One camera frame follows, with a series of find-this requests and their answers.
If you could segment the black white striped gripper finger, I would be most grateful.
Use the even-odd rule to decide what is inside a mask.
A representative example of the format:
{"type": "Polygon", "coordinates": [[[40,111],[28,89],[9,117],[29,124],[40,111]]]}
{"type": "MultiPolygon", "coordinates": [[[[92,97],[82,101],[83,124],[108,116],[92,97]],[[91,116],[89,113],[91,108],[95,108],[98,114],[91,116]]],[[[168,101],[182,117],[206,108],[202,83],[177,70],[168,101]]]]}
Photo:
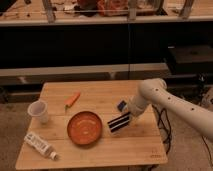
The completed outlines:
{"type": "Polygon", "coordinates": [[[115,127],[116,125],[129,121],[129,118],[130,118],[130,112],[127,112],[126,114],[107,122],[107,124],[109,125],[109,127],[115,127]]]}
{"type": "Polygon", "coordinates": [[[124,121],[124,122],[118,124],[117,126],[113,127],[113,128],[110,130],[111,133],[113,133],[113,132],[115,132],[115,131],[118,131],[119,129],[121,129],[121,128],[127,126],[127,125],[129,124],[129,122],[130,122],[130,120],[128,119],[128,120],[126,120],[126,121],[124,121]]]}

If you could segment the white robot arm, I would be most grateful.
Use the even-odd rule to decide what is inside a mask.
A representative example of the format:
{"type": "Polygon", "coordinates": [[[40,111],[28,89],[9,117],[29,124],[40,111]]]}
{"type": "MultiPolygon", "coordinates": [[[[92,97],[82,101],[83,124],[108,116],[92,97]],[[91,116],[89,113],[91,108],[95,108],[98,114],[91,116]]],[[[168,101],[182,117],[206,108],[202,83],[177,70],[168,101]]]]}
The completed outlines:
{"type": "Polygon", "coordinates": [[[161,78],[140,81],[135,95],[127,102],[120,102],[118,110],[122,113],[121,117],[127,114],[138,117],[149,104],[160,105],[171,111],[213,142],[213,111],[172,95],[161,78]]]}

